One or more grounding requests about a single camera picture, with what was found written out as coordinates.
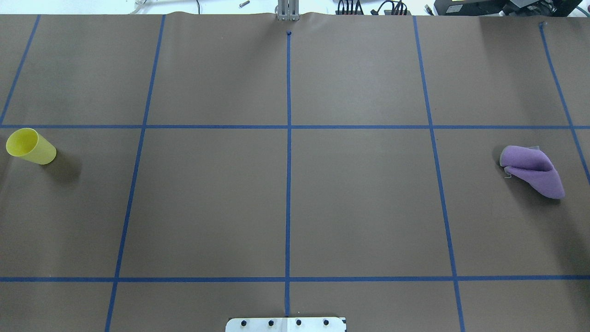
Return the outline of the aluminium frame post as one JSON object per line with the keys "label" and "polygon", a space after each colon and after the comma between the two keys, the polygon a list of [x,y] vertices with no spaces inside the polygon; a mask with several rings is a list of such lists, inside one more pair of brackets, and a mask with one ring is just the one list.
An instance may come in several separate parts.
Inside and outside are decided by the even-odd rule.
{"label": "aluminium frame post", "polygon": [[299,21],[299,0],[278,0],[276,16],[278,21]]}

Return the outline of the yellow plastic cup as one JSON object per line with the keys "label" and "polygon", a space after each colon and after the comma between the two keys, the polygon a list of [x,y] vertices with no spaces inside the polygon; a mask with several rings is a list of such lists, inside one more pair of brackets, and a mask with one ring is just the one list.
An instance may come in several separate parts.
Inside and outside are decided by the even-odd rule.
{"label": "yellow plastic cup", "polygon": [[7,153],[29,162],[46,165],[57,156],[57,149],[32,128],[21,128],[6,141]]}

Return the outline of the purple cloth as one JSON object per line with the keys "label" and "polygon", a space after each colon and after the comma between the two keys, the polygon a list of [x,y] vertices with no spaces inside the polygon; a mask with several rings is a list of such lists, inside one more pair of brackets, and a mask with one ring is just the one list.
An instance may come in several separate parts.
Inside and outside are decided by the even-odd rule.
{"label": "purple cloth", "polygon": [[520,178],[544,197],[561,200],[566,196],[558,171],[540,149],[507,146],[500,154],[499,165],[509,178]]}

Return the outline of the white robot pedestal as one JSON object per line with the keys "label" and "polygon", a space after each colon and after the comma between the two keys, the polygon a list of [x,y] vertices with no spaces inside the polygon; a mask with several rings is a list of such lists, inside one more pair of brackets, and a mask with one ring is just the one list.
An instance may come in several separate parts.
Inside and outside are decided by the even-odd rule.
{"label": "white robot pedestal", "polygon": [[226,332],[347,332],[341,317],[259,317],[228,320]]}

